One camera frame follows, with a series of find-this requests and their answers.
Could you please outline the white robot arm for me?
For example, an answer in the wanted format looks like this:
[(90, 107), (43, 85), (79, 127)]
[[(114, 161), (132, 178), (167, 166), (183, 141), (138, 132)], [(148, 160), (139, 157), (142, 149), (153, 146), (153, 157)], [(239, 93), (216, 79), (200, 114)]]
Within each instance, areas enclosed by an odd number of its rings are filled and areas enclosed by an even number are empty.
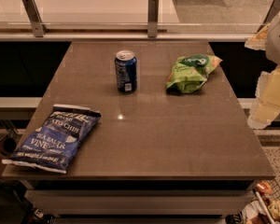
[(252, 129), (264, 129), (280, 114), (280, 12), (253, 37), (245, 47), (264, 50), (266, 58), (277, 64), (271, 72), (262, 72), (258, 79), (256, 100), (249, 111), (247, 124)]

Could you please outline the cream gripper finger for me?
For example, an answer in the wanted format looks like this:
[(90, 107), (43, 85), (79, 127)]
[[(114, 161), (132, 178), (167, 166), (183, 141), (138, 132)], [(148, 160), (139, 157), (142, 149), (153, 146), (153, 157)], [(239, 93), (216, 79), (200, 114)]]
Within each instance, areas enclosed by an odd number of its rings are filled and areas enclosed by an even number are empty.
[(269, 24), (261, 28), (253, 37), (246, 40), (245, 47), (253, 50), (266, 50), (268, 29)]
[(259, 130), (269, 126), (280, 114), (280, 64), (271, 73), (260, 74), (255, 95), (247, 124)]

